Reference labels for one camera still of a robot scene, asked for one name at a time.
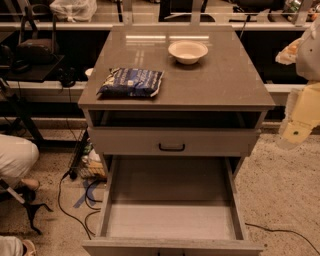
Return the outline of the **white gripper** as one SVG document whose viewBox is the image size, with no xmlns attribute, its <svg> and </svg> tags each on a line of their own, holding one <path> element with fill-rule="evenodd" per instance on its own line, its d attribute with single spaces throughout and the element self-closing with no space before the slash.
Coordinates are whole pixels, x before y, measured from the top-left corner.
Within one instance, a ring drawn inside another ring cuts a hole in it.
<svg viewBox="0 0 320 256">
<path fill-rule="evenodd" d="M 277 145 L 291 150 L 302 144 L 320 121 L 320 83 L 309 81 L 292 89 L 287 98 L 285 118 L 279 128 Z"/>
</svg>

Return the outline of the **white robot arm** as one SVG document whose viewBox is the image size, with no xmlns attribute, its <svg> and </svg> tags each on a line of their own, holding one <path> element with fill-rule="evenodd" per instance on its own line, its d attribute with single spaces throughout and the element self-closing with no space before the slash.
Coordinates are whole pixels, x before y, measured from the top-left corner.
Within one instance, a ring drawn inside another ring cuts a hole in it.
<svg viewBox="0 0 320 256">
<path fill-rule="evenodd" d="M 296 73 L 307 80 L 302 89 L 292 89 L 279 128 L 278 146 L 293 149 L 302 144 L 320 125 L 320 18 L 302 36 L 279 52 L 280 64 L 296 64 Z"/>
</svg>

